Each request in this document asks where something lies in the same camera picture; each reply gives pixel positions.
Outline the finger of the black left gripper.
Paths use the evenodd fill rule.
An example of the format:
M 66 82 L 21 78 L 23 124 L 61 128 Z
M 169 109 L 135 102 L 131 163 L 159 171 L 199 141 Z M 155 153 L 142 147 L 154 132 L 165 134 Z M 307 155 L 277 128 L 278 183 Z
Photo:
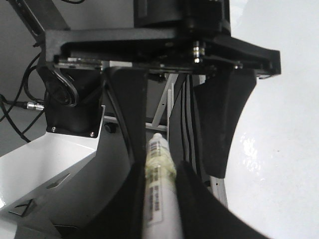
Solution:
M 224 178 L 234 132 L 257 83 L 251 69 L 225 71 L 194 87 L 200 158 L 205 172 Z
M 111 100 L 132 163 L 145 164 L 147 71 L 112 67 L 103 71 L 105 91 Z

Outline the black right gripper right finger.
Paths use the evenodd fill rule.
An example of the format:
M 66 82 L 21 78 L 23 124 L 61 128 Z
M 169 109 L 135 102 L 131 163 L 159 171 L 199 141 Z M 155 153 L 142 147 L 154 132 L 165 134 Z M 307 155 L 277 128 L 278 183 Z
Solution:
M 186 239 L 267 238 L 223 206 L 186 161 L 177 166 L 176 189 Z

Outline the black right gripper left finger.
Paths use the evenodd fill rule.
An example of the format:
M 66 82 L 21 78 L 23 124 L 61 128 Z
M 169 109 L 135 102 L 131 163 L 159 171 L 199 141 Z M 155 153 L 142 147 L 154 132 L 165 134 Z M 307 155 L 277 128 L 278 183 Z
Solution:
M 140 239 L 143 231 L 145 169 L 134 163 L 118 192 L 85 227 L 66 239 Z

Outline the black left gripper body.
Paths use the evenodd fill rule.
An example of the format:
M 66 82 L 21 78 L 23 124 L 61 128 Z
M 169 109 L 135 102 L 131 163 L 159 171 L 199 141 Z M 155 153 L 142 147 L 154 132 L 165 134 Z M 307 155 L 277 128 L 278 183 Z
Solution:
M 132 28 L 47 30 L 45 61 L 71 69 L 121 61 L 153 72 L 281 73 L 278 50 L 232 36 L 227 0 L 136 0 Z

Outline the white robot base bracket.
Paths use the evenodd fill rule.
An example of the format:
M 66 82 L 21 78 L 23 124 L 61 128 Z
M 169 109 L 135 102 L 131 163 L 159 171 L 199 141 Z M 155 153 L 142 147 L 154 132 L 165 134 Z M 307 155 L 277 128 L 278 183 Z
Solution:
M 0 236 L 59 239 L 85 227 L 130 169 L 124 140 L 98 119 L 94 137 L 45 133 L 0 159 Z

